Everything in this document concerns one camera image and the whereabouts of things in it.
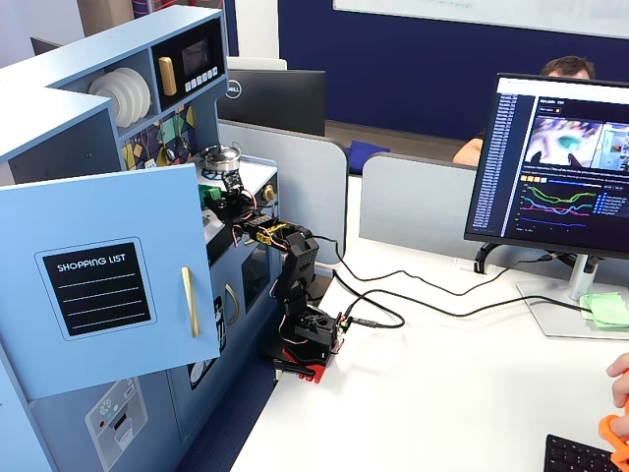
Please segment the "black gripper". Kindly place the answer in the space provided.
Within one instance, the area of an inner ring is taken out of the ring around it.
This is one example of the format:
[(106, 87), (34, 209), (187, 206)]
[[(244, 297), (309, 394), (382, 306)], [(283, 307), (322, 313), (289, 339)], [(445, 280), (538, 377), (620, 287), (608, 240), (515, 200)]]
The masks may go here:
[(210, 199), (215, 205), (224, 205), (216, 206), (214, 213), (225, 224), (245, 222), (257, 211), (257, 200), (246, 189), (212, 193)]

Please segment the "person's hand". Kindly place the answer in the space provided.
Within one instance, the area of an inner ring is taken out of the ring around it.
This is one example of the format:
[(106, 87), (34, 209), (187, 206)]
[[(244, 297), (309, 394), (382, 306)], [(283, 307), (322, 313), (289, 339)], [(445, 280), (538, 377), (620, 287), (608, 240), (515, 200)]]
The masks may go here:
[(606, 374), (613, 379), (611, 387), (613, 404), (623, 408), (629, 393), (629, 353), (626, 352), (615, 359), (606, 369)]

